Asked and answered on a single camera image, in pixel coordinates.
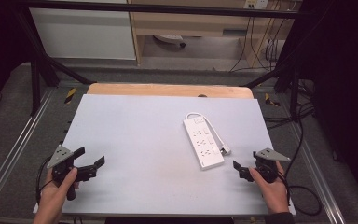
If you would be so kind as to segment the white power strip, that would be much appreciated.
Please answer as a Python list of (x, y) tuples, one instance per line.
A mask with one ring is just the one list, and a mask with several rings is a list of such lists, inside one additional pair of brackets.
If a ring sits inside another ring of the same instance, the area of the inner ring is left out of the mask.
[(202, 170), (211, 169), (224, 163), (220, 149), (203, 116), (185, 119), (184, 125)]

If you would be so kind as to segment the black metal frame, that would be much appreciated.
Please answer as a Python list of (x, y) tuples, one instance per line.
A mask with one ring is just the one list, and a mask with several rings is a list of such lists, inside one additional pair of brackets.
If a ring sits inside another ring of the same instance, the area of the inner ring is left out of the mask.
[(277, 18), (277, 19), (309, 19), (310, 12), (299, 11), (278, 11), (265, 9), (239, 9), (226, 7), (190, 7), (190, 6), (168, 6), (168, 5), (145, 5), (145, 4), (120, 4), (120, 3), (98, 3), (98, 2), (75, 2), (75, 1), (49, 1), (49, 0), (14, 0), (10, 9), (17, 21), (20, 29), (28, 39), (28, 46), (32, 52), (32, 83), (33, 83), (33, 114), (39, 107), (38, 75), (46, 81), (49, 86), (57, 86), (60, 83), (53, 68), (64, 72), (67, 76), (79, 81), (82, 84), (93, 84), (89, 80), (55, 59), (51, 58), (44, 50), (42, 42), (39, 40), (38, 32), (34, 31), (29, 21), (24, 17), (23, 11), (29, 8), (47, 9), (69, 9), (69, 10), (89, 10), (89, 11), (115, 11), (115, 12), (135, 12), (135, 13), (161, 13), (161, 14), (188, 14), (188, 15), (208, 15), (226, 17), (248, 17), (248, 18)]

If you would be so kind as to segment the aluminium floor rail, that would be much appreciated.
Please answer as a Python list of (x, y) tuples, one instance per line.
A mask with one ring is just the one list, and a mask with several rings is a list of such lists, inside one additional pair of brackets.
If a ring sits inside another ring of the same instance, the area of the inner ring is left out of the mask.
[(41, 106), (36, 110), (35, 114), (27, 120), (27, 123), (22, 129), (21, 134), (17, 138), (15, 144), (10, 149), (7, 156), (5, 157), (4, 162), (0, 166), (0, 191), (7, 182), (7, 179), (11, 174), (14, 166), (16, 165), (18, 159), (20, 158), (21, 153), (23, 152), (29, 139), (31, 138), (34, 129), (43, 117), (51, 100), (51, 97), (55, 91), (55, 88), (47, 88), (41, 99)]
[(334, 195), (329, 188), (327, 181), (324, 178), (322, 170), (319, 168), (315, 157), (311, 153), (311, 148), (302, 135), (303, 131), (298, 123), (292, 123), (291, 128), (299, 142), (302, 158), (310, 173), (310, 178), (313, 182), (316, 191), (321, 199), (324, 211), (327, 214), (331, 224), (346, 224), (345, 218), (341, 213), (339, 206), (334, 198)]

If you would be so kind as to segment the white cabinet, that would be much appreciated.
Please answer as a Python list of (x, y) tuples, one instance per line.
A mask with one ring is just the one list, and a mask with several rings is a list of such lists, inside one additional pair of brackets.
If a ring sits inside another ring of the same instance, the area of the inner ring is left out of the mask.
[(44, 8), (30, 12), (50, 57), (136, 58), (128, 12)]

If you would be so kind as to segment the person's right hand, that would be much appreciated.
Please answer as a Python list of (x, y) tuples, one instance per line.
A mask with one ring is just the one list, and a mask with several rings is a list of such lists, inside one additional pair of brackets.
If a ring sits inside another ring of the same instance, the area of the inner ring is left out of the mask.
[(289, 211), (287, 189), (284, 183), (277, 178), (273, 183), (267, 182), (255, 168), (249, 169), (251, 177), (260, 188), (268, 213), (279, 214)]

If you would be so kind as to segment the light wooden desk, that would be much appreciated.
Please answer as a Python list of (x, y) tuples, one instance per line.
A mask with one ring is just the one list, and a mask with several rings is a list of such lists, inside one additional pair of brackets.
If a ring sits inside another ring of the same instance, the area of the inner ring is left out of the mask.
[[(245, 8), (245, 0), (127, 0), (130, 4), (190, 7)], [(294, 11), (297, 0), (268, 0), (267, 10)], [(130, 14), (133, 34), (237, 37), (252, 67), (259, 65), (262, 48), (269, 39), (284, 40), (292, 23), (283, 19), (226, 16), (135, 13)]]

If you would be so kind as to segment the yellow black striped tape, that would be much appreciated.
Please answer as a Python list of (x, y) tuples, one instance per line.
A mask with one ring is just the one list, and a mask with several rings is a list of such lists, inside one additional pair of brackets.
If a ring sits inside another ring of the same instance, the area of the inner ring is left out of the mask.
[(272, 101), (268, 93), (265, 93), (265, 103), (267, 105), (281, 106), (279, 102)]
[(64, 100), (64, 103), (66, 105), (71, 103), (71, 101), (76, 93), (76, 90), (77, 90), (77, 88), (72, 88), (71, 90), (68, 91), (68, 93), (65, 97), (65, 100)]

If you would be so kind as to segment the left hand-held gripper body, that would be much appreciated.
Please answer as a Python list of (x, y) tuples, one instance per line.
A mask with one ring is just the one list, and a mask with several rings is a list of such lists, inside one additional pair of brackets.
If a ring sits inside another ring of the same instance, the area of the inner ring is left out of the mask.
[[(66, 175), (75, 167), (73, 152), (70, 149), (58, 146), (54, 151), (50, 161), (48, 162), (48, 169), (52, 170), (53, 181), (59, 185), (64, 180)], [(98, 169), (95, 168), (94, 163), (77, 168), (76, 182), (89, 181), (97, 175)]]

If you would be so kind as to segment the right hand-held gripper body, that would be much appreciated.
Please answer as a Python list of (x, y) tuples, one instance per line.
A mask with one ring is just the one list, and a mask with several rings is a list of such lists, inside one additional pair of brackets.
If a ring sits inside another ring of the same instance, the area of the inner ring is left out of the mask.
[(265, 148), (256, 153), (255, 169), (268, 182), (273, 183), (278, 177), (276, 161), (290, 161), (289, 157), (271, 149)]

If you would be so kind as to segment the wooden table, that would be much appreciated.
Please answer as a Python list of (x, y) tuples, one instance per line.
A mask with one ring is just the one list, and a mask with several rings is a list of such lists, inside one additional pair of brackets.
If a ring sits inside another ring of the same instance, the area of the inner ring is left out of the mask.
[(209, 98), (254, 98), (249, 88), (215, 85), (94, 83), (89, 86), (87, 94), (185, 97), (199, 97), (203, 95)]

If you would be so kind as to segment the white wall socket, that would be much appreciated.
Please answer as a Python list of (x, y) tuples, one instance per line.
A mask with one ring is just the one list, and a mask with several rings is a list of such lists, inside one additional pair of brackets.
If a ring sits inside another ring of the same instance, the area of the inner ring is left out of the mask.
[(250, 9), (265, 9), (269, 0), (245, 0), (244, 7)]

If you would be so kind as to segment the person's left hand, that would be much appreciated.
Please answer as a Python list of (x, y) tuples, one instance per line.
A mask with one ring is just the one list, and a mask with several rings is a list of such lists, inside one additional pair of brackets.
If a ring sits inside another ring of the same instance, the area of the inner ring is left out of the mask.
[(53, 182), (52, 170), (48, 170), (46, 186), (42, 189), (38, 212), (58, 215), (62, 211), (66, 194), (71, 187), (76, 187), (77, 169), (73, 168), (59, 186)]

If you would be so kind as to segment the white device with black wheel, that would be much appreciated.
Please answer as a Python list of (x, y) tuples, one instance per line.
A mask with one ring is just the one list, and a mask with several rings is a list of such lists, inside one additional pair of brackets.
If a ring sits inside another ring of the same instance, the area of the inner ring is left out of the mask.
[(180, 48), (186, 46), (184, 39), (180, 35), (155, 35), (155, 38), (165, 43), (174, 44)]

